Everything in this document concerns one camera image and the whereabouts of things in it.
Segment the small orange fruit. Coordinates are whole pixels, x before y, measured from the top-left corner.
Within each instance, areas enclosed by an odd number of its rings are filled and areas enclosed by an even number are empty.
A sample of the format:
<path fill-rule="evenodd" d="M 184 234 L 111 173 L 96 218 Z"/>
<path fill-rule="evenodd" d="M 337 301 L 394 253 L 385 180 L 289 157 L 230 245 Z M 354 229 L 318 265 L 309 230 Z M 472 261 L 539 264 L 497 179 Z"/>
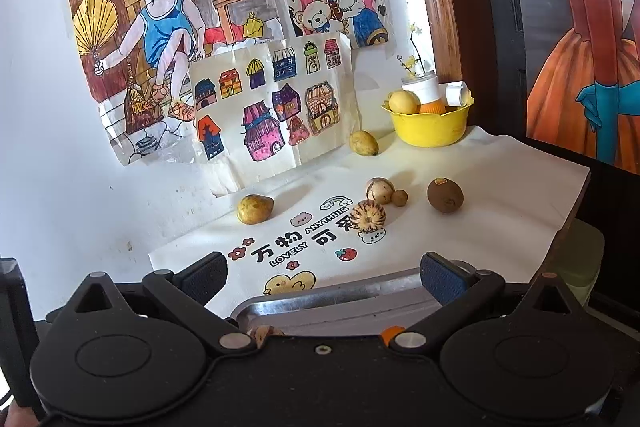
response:
<path fill-rule="evenodd" d="M 399 334 L 401 334 L 405 330 L 405 327 L 402 326 L 390 326 L 380 334 L 380 337 L 386 347 L 390 345 L 390 342 Z"/>

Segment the small striped brown fruit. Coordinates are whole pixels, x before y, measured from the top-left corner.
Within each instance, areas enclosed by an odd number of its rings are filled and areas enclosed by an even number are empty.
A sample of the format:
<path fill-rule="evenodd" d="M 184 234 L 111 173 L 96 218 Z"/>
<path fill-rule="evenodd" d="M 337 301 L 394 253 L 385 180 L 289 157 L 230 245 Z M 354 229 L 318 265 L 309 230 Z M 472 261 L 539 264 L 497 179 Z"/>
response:
<path fill-rule="evenodd" d="M 267 339 L 273 336 L 284 336 L 284 332 L 281 329 L 278 329 L 276 326 L 272 325 L 259 325 L 256 327 L 252 327 L 247 335 L 252 338 L 258 349 L 262 349 Z"/>

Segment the large yellow spotted fruit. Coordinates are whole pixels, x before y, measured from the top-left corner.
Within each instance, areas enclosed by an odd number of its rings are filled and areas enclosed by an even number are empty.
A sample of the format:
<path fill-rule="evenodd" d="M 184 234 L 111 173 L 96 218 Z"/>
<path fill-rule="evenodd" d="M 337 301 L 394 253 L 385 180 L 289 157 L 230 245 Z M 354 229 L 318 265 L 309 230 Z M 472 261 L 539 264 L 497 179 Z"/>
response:
<path fill-rule="evenodd" d="M 258 225 L 271 217 L 273 207 L 274 200 L 271 197 L 246 195 L 236 206 L 236 217 L 243 225 Z"/>

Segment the striped pepino melon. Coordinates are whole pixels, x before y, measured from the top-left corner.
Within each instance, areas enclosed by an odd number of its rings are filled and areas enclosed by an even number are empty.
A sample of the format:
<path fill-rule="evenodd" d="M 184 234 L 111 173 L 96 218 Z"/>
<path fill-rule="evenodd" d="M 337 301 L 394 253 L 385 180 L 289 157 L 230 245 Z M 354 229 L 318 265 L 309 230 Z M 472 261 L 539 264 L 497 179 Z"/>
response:
<path fill-rule="evenodd" d="M 386 212 L 383 206 L 374 200 L 365 199 L 352 208 L 349 221 L 353 230 L 372 233 L 384 228 Z"/>

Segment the metal tray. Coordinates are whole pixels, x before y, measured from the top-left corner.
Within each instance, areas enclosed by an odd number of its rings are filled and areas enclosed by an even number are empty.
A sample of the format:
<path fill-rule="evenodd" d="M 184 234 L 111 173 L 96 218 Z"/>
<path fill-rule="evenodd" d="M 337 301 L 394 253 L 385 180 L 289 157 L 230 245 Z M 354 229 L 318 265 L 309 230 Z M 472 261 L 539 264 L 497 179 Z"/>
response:
<path fill-rule="evenodd" d="M 394 325 L 408 327 L 439 308 L 421 284 L 419 265 L 311 291 L 248 299 L 231 317 L 247 333 L 272 325 L 289 336 L 363 336 Z"/>

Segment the brown kiwi with sticker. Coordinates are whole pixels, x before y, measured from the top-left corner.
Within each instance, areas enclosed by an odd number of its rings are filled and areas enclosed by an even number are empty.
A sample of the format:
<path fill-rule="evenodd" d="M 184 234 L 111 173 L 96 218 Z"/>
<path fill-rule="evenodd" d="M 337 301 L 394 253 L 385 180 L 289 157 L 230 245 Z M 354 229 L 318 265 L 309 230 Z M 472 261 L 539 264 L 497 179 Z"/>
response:
<path fill-rule="evenodd" d="M 447 178 L 436 178 L 426 189 L 428 202 L 441 213 L 453 213 L 461 209 L 464 195 L 461 187 Z"/>

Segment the white printed cloth mat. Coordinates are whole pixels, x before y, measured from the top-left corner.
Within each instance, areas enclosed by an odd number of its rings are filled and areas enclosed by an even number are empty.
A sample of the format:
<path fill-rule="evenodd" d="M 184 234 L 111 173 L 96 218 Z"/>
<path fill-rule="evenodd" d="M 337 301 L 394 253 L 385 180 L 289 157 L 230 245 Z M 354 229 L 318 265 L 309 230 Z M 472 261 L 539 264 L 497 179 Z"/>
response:
<path fill-rule="evenodd" d="M 350 212 L 377 176 L 406 191 L 407 205 L 382 205 L 384 228 L 357 232 Z M 426 189 L 436 178 L 461 187 L 460 210 L 431 206 Z M 151 263 L 178 272 L 213 251 L 223 254 L 228 280 L 208 305 L 221 317 L 254 297 L 414 269 L 429 251 L 526 282 L 573 216 L 588 178 L 584 166 L 480 128 L 441 148 L 388 136 L 378 156 L 343 148 L 256 185 L 255 194 L 274 200 L 267 221 L 243 225 L 228 211 L 153 251 Z"/>

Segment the small olive round fruit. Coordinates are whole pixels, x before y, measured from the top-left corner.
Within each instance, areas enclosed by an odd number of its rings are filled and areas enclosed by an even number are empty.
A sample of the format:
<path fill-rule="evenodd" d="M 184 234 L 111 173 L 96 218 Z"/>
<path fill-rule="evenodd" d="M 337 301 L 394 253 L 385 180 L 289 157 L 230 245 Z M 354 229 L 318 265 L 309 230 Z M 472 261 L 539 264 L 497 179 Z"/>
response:
<path fill-rule="evenodd" d="M 392 204 L 396 207 L 405 207 L 408 202 L 408 193 L 404 190 L 397 190 L 392 194 Z"/>

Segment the pale striped round fruit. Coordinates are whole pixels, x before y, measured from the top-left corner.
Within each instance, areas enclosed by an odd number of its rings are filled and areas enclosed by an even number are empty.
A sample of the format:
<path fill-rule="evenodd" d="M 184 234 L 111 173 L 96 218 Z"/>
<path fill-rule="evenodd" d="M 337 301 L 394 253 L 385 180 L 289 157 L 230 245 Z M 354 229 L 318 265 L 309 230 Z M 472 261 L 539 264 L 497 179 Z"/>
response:
<path fill-rule="evenodd" d="M 372 178 L 366 186 L 366 199 L 373 200 L 378 205 L 387 205 L 392 202 L 396 192 L 394 184 L 385 178 Z"/>

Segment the yellow plastic bowl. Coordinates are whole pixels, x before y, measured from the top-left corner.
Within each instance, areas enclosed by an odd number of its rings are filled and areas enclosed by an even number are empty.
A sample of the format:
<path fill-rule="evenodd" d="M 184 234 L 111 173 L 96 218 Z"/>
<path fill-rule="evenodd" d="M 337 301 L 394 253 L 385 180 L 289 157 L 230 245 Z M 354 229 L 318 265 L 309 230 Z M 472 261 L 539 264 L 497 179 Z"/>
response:
<path fill-rule="evenodd" d="M 413 115 L 397 114 L 384 102 L 382 109 L 390 115 L 394 130 L 399 139 L 415 147 L 442 147 L 457 143 L 466 131 L 468 116 L 475 100 L 468 93 L 463 106 L 450 112 L 436 115 L 417 113 Z"/>

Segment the yellow fruit in bowl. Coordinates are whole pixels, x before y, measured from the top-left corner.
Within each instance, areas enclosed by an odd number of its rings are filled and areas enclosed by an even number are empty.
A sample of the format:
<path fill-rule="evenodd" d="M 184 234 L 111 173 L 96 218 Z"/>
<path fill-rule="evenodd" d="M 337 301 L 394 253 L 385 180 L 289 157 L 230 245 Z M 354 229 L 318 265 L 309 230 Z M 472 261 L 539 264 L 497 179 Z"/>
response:
<path fill-rule="evenodd" d="M 421 102 L 413 92 L 397 90 L 388 97 L 388 108 L 395 114 L 414 115 L 420 112 Z"/>

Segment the white folded paper in bowl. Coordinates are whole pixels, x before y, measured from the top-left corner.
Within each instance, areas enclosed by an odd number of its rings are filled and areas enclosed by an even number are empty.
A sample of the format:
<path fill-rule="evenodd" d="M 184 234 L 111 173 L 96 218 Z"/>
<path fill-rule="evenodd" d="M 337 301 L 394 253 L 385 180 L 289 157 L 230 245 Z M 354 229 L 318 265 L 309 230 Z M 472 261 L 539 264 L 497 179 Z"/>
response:
<path fill-rule="evenodd" d="M 464 81 L 448 82 L 444 86 L 446 104 L 450 107 L 462 107 L 468 103 L 469 88 Z"/>

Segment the white jar with flowers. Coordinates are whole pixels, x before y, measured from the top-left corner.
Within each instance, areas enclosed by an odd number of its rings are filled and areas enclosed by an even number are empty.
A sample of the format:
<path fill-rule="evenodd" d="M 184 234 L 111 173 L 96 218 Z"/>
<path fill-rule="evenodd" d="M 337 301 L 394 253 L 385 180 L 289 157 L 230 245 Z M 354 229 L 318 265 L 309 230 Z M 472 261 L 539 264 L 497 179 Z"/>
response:
<path fill-rule="evenodd" d="M 412 92 L 423 105 L 426 105 L 440 102 L 442 98 L 436 72 L 429 62 L 423 60 L 416 44 L 416 35 L 420 35 L 421 32 L 422 30 L 415 23 L 409 25 L 409 42 L 413 54 L 397 55 L 396 60 L 404 74 L 401 79 L 401 88 Z"/>

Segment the houses drawing paper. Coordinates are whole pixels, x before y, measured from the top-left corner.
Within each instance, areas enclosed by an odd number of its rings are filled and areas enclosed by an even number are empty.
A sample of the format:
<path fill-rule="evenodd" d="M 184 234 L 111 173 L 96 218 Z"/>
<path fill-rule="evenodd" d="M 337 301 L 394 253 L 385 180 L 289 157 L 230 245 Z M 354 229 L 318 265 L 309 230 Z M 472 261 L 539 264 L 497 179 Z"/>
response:
<path fill-rule="evenodd" d="M 193 64 L 196 158 L 226 195 L 344 145 L 361 117 L 341 32 L 273 40 Z"/>

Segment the boy with fan drawing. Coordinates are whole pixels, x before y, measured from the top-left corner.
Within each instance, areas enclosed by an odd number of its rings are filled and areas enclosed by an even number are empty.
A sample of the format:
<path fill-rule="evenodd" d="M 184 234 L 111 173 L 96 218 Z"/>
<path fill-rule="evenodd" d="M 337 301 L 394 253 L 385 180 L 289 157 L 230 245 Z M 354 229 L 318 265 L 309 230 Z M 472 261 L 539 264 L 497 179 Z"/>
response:
<path fill-rule="evenodd" d="M 68 0 L 90 94 L 125 165 L 190 135 L 190 66 L 283 35 L 276 0 Z"/>

